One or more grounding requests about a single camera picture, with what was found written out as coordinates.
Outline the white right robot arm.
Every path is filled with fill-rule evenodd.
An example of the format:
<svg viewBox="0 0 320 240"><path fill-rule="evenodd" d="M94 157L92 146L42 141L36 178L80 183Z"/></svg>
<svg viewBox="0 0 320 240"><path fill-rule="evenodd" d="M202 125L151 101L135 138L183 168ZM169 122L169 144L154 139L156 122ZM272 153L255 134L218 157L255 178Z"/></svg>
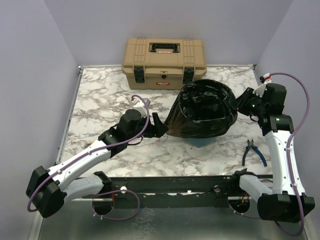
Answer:
<svg viewBox="0 0 320 240"><path fill-rule="evenodd" d="M298 223L315 208L313 197L302 185L293 147L292 118L283 114L287 90L276 83L248 87L230 105L245 116L254 116L267 143L273 184L268 188L251 172L238 172L229 189L240 196L248 193L257 203L262 220Z"/></svg>

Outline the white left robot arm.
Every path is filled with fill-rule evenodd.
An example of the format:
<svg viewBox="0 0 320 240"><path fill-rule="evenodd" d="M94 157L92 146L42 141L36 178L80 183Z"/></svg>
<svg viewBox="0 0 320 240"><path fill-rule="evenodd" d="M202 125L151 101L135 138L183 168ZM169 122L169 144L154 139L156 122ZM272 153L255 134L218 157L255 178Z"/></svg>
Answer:
<svg viewBox="0 0 320 240"><path fill-rule="evenodd" d="M69 160L48 169L43 166L34 169L26 189L27 210L48 218L67 201L89 195L106 197L112 187L111 180L104 173L96 172L87 178L80 176L125 150L129 142L137 138L160 138L168 130L155 112L143 116L136 109L127 110L116 125Z"/></svg>

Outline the black plastic trash bag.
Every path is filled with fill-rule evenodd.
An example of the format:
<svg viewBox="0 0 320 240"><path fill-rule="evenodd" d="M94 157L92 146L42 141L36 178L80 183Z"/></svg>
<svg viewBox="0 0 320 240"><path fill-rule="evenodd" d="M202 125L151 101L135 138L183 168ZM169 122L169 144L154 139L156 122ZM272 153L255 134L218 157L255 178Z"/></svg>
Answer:
<svg viewBox="0 0 320 240"><path fill-rule="evenodd" d="M232 90L213 79L200 79L182 87L164 122L167 135L206 139L224 135L237 121L231 107Z"/></svg>

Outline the teal plastic trash bin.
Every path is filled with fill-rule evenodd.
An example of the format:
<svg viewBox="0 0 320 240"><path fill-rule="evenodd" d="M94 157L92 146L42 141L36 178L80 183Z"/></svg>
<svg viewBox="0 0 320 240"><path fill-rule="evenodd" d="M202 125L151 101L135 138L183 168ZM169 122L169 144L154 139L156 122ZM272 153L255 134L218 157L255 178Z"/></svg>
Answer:
<svg viewBox="0 0 320 240"><path fill-rule="evenodd" d="M191 144L192 146L195 146L197 148L206 147L210 144L213 144L216 141L215 137L210 138L186 138L186 142Z"/></svg>

